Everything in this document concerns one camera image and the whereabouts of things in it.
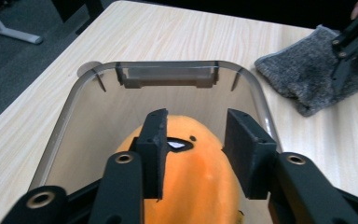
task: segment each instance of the papaya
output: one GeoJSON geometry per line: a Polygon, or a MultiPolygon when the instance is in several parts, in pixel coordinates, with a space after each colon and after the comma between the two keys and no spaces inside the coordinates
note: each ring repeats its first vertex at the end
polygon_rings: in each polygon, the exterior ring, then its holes
{"type": "MultiPolygon", "coordinates": [[[[145,224],[241,223],[240,188],[222,143],[195,119],[174,115],[167,119],[168,139],[181,139],[192,148],[168,153],[163,198],[144,201],[145,224]]],[[[117,152],[128,150],[141,130],[142,126],[130,134],[117,152]]]]}

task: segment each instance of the gray cloth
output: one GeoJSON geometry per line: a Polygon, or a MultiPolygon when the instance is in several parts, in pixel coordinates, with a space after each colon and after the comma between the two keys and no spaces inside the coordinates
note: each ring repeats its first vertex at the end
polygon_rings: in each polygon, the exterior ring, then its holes
{"type": "Polygon", "coordinates": [[[309,117],[358,92],[358,62],[353,63],[339,94],[332,87],[331,74],[338,62],[331,48],[337,36],[318,26],[306,38],[287,49],[255,61],[256,69],[280,95],[296,101],[297,111],[309,117]]]}

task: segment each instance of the gray floor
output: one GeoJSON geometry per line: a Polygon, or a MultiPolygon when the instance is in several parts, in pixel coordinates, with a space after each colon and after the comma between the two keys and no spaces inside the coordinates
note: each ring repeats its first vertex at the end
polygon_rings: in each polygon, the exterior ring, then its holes
{"type": "MultiPolygon", "coordinates": [[[[104,8],[113,1],[103,0],[104,8]]],[[[77,38],[88,18],[83,7],[63,23],[50,0],[17,0],[0,10],[6,27],[44,38],[33,45],[0,35],[0,114],[77,38]]]]}

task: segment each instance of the black tongs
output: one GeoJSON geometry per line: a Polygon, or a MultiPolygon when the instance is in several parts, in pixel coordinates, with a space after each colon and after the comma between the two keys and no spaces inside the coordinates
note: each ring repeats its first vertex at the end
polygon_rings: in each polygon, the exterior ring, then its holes
{"type": "Polygon", "coordinates": [[[358,62],[358,18],[332,41],[338,64],[332,74],[333,89],[339,94],[351,71],[351,64],[358,62]]]}

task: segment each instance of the wooden table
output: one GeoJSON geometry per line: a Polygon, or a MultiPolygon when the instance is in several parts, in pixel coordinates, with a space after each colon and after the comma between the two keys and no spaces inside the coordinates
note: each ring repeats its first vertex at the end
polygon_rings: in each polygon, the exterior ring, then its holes
{"type": "Polygon", "coordinates": [[[255,71],[257,58],[312,30],[132,2],[112,4],[0,116],[0,220],[25,193],[80,65],[90,61],[237,63],[259,79],[284,151],[314,160],[334,186],[358,196],[358,93],[304,118],[255,71]]]}

